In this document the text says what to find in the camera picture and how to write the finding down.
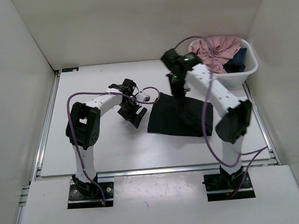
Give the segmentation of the black trousers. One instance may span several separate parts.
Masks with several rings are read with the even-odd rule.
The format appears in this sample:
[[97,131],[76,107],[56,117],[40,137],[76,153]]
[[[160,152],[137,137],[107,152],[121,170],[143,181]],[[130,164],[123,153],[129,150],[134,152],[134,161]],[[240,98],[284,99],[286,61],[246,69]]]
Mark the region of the black trousers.
[[180,103],[165,93],[153,104],[147,132],[171,136],[203,137],[202,110],[204,102],[185,97]]

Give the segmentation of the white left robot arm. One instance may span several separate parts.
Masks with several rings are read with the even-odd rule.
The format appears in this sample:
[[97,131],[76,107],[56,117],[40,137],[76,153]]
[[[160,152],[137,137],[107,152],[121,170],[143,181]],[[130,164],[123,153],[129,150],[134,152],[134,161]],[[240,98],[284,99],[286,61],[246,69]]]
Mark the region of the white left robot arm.
[[94,145],[100,135],[100,119],[110,109],[119,106],[118,113],[124,120],[139,128],[140,121],[147,109],[140,101],[148,102],[150,96],[139,91],[131,79],[122,84],[109,85],[106,92],[98,93],[97,97],[87,103],[75,102],[68,110],[69,121],[66,136],[69,138],[76,155],[76,174],[73,182],[81,185],[80,191],[86,198],[93,198],[98,193],[97,173],[94,168]]

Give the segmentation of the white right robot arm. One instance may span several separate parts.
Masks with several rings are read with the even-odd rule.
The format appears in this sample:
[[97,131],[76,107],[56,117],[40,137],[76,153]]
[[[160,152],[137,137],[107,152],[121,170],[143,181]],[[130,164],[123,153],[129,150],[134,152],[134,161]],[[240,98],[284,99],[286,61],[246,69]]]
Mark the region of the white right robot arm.
[[216,134],[222,141],[220,165],[221,184],[233,188],[239,182],[242,172],[242,144],[251,120],[252,105],[249,100],[241,100],[213,76],[213,72],[203,64],[195,53],[178,55],[175,49],[166,51],[162,63],[170,71],[167,74],[170,90],[179,106],[186,105],[186,85],[200,91],[213,105],[221,118],[216,125]]

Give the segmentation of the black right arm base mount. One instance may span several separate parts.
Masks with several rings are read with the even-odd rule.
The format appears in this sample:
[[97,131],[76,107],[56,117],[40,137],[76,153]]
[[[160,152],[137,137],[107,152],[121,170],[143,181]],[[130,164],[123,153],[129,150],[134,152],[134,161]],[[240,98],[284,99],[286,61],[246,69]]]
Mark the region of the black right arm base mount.
[[238,177],[231,184],[220,174],[207,174],[203,176],[202,184],[206,188],[207,201],[223,201],[230,199],[255,198],[255,192],[249,173],[240,185],[242,177]]

